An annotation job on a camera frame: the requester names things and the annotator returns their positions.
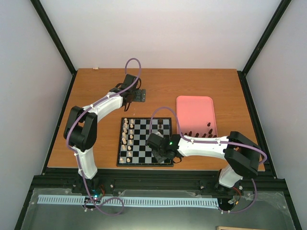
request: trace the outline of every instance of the gray floor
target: gray floor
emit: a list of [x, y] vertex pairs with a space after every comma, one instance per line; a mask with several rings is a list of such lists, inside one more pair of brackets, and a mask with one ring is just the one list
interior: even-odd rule
[[[248, 205], [241, 199], [236, 209]], [[116, 212], [119, 207], [104, 207]], [[291, 217], [282, 208], [267, 201], [257, 201], [246, 212], [222, 214], [205, 208], [137, 208], [127, 207], [117, 217], [108, 217], [98, 211], [87, 211], [81, 206], [33, 205], [24, 220], [27, 230], [215, 230], [217, 226], [254, 228], [264, 230], [294, 230]]]

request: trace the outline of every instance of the gray wall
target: gray wall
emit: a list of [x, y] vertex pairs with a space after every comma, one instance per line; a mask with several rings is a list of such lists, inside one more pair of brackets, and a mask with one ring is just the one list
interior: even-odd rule
[[76, 68], [242, 69], [280, 0], [41, 2]]
[[29, 0], [0, 2], [0, 229], [40, 174], [71, 79]]
[[294, 0], [247, 80], [278, 177], [307, 229], [307, 1]]

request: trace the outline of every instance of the wooden table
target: wooden table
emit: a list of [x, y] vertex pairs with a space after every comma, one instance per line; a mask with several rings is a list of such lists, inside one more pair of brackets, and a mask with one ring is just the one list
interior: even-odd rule
[[[136, 75], [137, 69], [128, 73]], [[59, 132], [48, 162], [48, 167], [77, 167], [73, 152], [65, 146], [64, 128], [70, 109], [83, 107], [105, 96], [117, 83], [123, 82], [124, 69], [79, 69]], [[161, 106], [176, 110], [180, 95], [209, 96], [213, 99], [219, 136], [238, 131], [256, 142], [255, 133], [235, 69], [143, 69], [142, 89], [146, 89], [145, 103], [132, 103], [127, 112], [118, 109], [98, 124], [94, 159], [98, 168], [168, 169], [168, 170], [219, 170], [226, 161], [210, 157], [187, 157], [174, 167], [117, 167], [118, 140], [122, 117], [151, 117]], [[176, 123], [172, 114], [161, 110], [156, 116], [172, 117], [173, 133]]]

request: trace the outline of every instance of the white perforated rail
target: white perforated rail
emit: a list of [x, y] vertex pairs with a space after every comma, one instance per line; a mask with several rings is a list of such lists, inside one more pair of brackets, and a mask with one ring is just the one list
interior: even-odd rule
[[[111, 196], [105, 196], [97, 204], [101, 204]], [[126, 207], [203, 207], [217, 208], [216, 198], [164, 198], [164, 197], [120, 197]], [[39, 195], [38, 204], [84, 205], [86, 196], [75, 195]], [[111, 200], [106, 206], [121, 206], [120, 201]]]

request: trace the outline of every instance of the chessboard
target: chessboard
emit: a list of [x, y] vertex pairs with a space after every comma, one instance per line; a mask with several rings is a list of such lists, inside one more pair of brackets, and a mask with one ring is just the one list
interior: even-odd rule
[[[117, 166], [174, 166], [170, 159], [158, 163], [151, 148], [145, 145], [149, 137], [149, 123], [150, 118], [147, 117], [121, 119]], [[154, 118], [152, 132], [157, 131], [163, 136], [172, 135], [171, 118]]]

